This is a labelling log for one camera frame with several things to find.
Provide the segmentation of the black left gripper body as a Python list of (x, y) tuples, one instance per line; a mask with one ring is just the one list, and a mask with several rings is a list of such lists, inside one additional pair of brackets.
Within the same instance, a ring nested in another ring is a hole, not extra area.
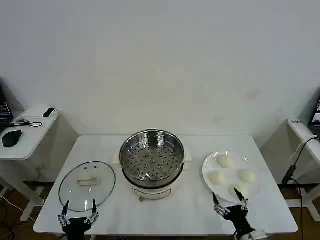
[(91, 221), (85, 217), (71, 218), (69, 222), (62, 224), (62, 231), (68, 240), (84, 240), (85, 233), (92, 227)]

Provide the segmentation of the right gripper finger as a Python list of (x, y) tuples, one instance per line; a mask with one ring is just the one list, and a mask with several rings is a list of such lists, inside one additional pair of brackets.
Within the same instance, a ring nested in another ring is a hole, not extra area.
[(220, 205), (219, 200), (214, 192), (212, 192), (212, 196), (213, 196), (214, 210), (218, 213), (218, 215), (225, 218), (229, 214), (228, 209)]
[(241, 207), (241, 208), (244, 209), (244, 210), (248, 210), (248, 199), (245, 198), (245, 197), (243, 196), (243, 194), (242, 194), (236, 187), (234, 187), (233, 189), (234, 189), (234, 191), (235, 191), (235, 193), (236, 193), (239, 201), (240, 201), (241, 204), (242, 204), (242, 207)]

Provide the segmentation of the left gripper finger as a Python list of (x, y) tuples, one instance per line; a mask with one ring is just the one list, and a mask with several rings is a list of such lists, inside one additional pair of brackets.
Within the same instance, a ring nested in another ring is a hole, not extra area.
[(62, 212), (61, 212), (61, 214), (59, 214), (58, 215), (58, 221), (59, 221), (59, 223), (60, 223), (60, 225), (62, 226), (62, 227), (65, 227), (65, 226), (67, 226), (67, 225), (69, 225), (70, 224), (70, 221), (69, 221), (69, 219), (67, 218), (67, 212), (68, 212), (68, 208), (69, 208), (69, 200), (66, 202), (66, 204), (63, 206), (63, 208), (62, 208)]
[(89, 216), (84, 223), (85, 224), (93, 224), (97, 219), (99, 218), (99, 212), (97, 210), (97, 204), (96, 200), (93, 199), (93, 204), (92, 204), (92, 214)]

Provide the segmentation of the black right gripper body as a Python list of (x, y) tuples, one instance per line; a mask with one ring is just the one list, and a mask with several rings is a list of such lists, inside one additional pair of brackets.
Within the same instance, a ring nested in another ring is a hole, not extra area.
[(236, 234), (250, 234), (255, 231), (247, 221), (248, 208), (242, 205), (233, 205), (225, 208), (224, 219), (233, 223)]

